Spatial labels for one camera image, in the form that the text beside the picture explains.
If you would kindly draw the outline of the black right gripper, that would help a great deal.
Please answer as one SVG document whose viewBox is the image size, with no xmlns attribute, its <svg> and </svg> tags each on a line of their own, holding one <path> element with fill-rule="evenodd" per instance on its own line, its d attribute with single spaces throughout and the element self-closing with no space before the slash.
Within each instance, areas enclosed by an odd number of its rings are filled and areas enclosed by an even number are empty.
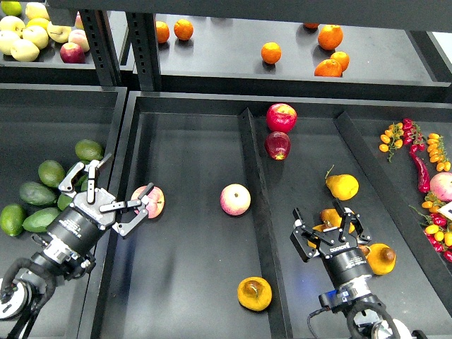
<svg viewBox="0 0 452 339">
<path fill-rule="evenodd" d="M 360 214 L 335 199 L 333 206 L 341 217 L 340 227 L 327 228 L 320 232 L 307 227 L 299 208 L 292 214 L 295 218 L 290 240 L 303 262 L 318 254 L 334 288 L 341 288 L 356 278 L 370 278 L 373 271 L 357 244 L 368 244 L 371 235 L 364 231 Z M 354 225 L 356 237 L 350 232 Z"/>
</svg>

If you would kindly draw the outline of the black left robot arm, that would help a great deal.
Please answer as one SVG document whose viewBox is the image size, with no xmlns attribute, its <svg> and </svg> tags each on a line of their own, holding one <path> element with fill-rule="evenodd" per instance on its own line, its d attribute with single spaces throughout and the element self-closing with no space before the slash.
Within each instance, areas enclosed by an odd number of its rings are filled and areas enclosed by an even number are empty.
<svg viewBox="0 0 452 339">
<path fill-rule="evenodd" d="M 107 154 L 102 160 L 73 166 L 58 186 L 72 201 L 37 238 L 41 251 L 17 258 L 1 279 L 1 320 L 15 321 L 8 338 L 27 338 L 56 288 L 91 272 L 95 267 L 91 250 L 106 231 L 126 238 L 148 217 L 154 183 L 130 201 L 118 201 L 97 187 L 100 170 L 110 158 Z"/>
</svg>

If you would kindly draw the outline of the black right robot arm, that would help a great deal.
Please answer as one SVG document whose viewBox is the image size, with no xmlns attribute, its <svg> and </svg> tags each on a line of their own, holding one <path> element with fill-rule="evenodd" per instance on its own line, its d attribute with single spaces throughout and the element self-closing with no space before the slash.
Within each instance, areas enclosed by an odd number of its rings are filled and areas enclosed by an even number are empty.
<svg viewBox="0 0 452 339">
<path fill-rule="evenodd" d="M 303 260 L 319 257 L 333 285 L 333 290 L 319 295 L 321 308 L 308 315 L 307 325 L 316 337 L 311 319 L 324 311 L 344 315 L 351 338 L 426 338 L 421 330 L 409 330 L 393 318 L 386 305 L 369 289 L 375 274 L 369 264 L 373 251 L 368 247 L 371 235 L 364 231 L 360 215 L 333 201 L 342 218 L 339 227 L 326 225 L 322 230 L 307 226 L 299 208 L 292 211 L 292 244 Z"/>
</svg>

